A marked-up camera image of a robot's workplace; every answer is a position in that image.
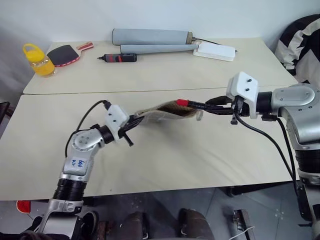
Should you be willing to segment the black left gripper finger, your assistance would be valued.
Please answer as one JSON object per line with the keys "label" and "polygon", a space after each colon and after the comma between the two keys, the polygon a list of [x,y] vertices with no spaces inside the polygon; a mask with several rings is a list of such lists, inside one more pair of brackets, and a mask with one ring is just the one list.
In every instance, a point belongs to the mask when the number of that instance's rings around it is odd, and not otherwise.
{"label": "black left gripper finger", "polygon": [[129,116],[128,124],[139,124],[144,119],[144,116],[132,114]]}
{"label": "black left gripper finger", "polygon": [[124,131],[129,131],[135,127],[137,127],[139,124],[128,124],[128,122],[124,125]]}

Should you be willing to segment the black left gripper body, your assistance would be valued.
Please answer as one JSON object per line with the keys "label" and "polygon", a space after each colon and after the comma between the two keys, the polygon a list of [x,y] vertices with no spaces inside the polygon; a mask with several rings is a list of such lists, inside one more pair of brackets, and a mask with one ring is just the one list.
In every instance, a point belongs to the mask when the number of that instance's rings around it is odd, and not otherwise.
{"label": "black left gripper body", "polygon": [[134,143],[132,142],[132,140],[127,135],[127,132],[129,130],[131,130],[132,128],[133,128],[133,121],[129,120],[124,126],[120,127],[120,129],[118,130],[119,138],[120,139],[124,138],[130,147],[132,147],[134,145]]}

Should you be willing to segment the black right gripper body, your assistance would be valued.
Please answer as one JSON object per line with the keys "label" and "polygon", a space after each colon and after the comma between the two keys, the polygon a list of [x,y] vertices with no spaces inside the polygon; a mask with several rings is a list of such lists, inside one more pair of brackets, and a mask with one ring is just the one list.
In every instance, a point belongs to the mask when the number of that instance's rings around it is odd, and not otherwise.
{"label": "black right gripper body", "polygon": [[232,125],[237,125],[240,123],[245,126],[246,123],[242,120],[242,117],[250,116],[250,108],[249,105],[245,103],[245,99],[237,95],[231,103],[231,110],[232,118],[230,123]]}

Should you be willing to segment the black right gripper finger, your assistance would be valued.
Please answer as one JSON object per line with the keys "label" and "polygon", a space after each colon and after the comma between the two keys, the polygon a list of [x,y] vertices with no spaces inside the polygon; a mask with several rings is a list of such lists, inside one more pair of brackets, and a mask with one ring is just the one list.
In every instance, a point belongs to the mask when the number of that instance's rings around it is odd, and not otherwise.
{"label": "black right gripper finger", "polygon": [[231,104],[233,100],[226,95],[218,96],[207,100],[205,103],[208,105],[228,105]]}
{"label": "black right gripper finger", "polygon": [[221,116],[233,115],[234,113],[234,110],[231,107],[223,107],[219,105],[203,105],[200,106],[198,110]]}

